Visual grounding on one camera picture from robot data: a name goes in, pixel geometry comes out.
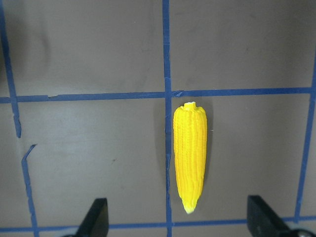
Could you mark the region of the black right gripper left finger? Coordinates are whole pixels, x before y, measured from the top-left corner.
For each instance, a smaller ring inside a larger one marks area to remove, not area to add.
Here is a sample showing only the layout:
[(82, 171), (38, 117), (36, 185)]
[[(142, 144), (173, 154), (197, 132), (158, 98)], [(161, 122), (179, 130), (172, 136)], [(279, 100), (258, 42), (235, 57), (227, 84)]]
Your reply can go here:
[(106, 237), (109, 231), (108, 202), (106, 198), (94, 200), (75, 237)]

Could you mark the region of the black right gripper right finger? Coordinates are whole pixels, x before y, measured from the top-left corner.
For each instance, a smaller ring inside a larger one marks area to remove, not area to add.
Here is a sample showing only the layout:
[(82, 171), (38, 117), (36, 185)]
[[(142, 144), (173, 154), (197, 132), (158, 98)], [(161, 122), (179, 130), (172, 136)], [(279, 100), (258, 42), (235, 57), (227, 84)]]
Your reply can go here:
[(290, 237), (291, 229), (259, 196), (247, 197), (247, 227), (253, 237)]

